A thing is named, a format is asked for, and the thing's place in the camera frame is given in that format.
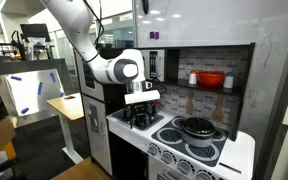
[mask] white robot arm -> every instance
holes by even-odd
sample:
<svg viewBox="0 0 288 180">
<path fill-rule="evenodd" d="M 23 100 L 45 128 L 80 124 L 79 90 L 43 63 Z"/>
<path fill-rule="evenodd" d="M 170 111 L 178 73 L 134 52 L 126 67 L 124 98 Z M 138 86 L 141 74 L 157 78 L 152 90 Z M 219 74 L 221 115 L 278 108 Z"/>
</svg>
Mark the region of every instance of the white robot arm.
<svg viewBox="0 0 288 180">
<path fill-rule="evenodd" d="M 92 8 L 89 0 L 88 4 L 83 0 L 41 0 L 41 2 L 57 19 L 78 53 L 88 62 L 97 82 L 127 84 L 132 94 L 125 95 L 126 104 L 160 98 L 156 90 L 143 91 L 144 62 L 140 51 L 124 50 L 120 56 L 110 60 L 98 55 L 89 36 L 89 28 L 94 17 L 88 8 L 88 5 Z"/>
</svg>

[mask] shelf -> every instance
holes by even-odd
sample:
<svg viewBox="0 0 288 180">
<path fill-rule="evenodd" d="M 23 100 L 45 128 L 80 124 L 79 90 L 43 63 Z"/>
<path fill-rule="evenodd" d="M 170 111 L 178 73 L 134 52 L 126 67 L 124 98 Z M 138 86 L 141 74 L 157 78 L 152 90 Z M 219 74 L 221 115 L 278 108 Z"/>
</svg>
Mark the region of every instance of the shelf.
<svg viewBox="0 0 288 180">
<path fill-rule="evenodd" d="M 240 96 L 242 92 L 242 88 L 240 86 L 234 86 L 232 89 L 223 88 L 223 86 L 208 88 L 208 87 L 203 87 L 199 84 L 189 84 L 188 80 L 185 80 L 185 79 L 178 79 L 176 81 L 169 80 L 168 82 L 164 82 L 164 84 L 195 89 L 198 91 L 207 91 L 207 92 L 213 92 L 217 94 L 231 95 L 231 96 Z"/>
</svg>

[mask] small bottle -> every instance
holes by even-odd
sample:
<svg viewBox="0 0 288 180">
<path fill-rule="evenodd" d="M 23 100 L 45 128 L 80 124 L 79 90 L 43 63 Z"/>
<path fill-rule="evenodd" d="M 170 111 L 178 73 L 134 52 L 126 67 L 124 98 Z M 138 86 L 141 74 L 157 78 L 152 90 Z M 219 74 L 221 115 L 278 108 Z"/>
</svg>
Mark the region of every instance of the small bottle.
<svg viewBox="0 0 288 180">
<path fill-rule="evenodd" d="M 224 88 L 233 88 L 234 74 L 229 72 L 225 75 Z"/>
<path fill-rule="evenodd" d="M 195 70 L 192 70 L 190 72 L 190 78 L 188 80 L 188 83 L 189 84 L 196 84 L 196 71 Z"/>
</svg>

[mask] black knob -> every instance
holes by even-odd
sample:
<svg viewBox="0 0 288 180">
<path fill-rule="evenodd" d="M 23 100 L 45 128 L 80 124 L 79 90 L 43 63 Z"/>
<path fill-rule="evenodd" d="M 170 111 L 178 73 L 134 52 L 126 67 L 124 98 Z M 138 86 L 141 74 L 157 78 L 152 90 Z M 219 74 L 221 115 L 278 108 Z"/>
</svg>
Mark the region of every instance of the black knob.
<svg viewBox="0 0 288 180">
<path fill-rule="evenodd" d="M 151 154 L 152 156 L 155 156 L 156 154 L 157 154 L 157 148 L 155 147 L 155 146 L 150 146 L 149 148 L 148 148 L 148 150 L 147 150 L 147 152 L 149 153 L 149 154 Z"/>
<path fill-rule="evenodd" d="M 197 175 L 197 180 L 212 180 L 212 178 L 206 173 L 200 173 Z"/>
<path fill-rule="evenodd" d="M 161 160 L 164 161 L 166 164 L 170 164 L 173 161 L 173 158 L 171 155 L 164 153 L 161 157 Z"/>
<path fill-rule="evenodd" d="M 180 170 L 184 175 L 188 175 L 188 173 L 191 171 L 190 165 L 188 165 L 186 162 L 180 162 L 177 165 L 177 169 Z"/>
</svg>

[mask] desk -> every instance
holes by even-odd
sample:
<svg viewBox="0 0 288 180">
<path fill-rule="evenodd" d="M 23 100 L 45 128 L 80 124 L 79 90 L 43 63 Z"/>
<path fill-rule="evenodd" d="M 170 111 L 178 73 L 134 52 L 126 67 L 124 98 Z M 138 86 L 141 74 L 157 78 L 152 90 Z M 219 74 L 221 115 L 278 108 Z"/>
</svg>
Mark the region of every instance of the desk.
<svg viewBox="0 0 288 180">
<path fill-rule="evenodd" d="M 83 106 L 80 93 L 69 95 L 68 97 L 75 97 L 67 99 L 65 97 L 48 100 L 47 103 L 59 112 L 61 127 L 65 140 L 66 147 L 63 151 L 73 160 L 75 164 L 81 162 L 82 157 L 74 150 L 72 136 L 68 121 L 76 121 L 84 117 Z"/>
<path fill-rule="evenodd" d="M 87 158 L 77 165 L 62 172 L 52 180 L 111 180 L 95 163 L 92 163 L 91 158 Z"/>
</svg>

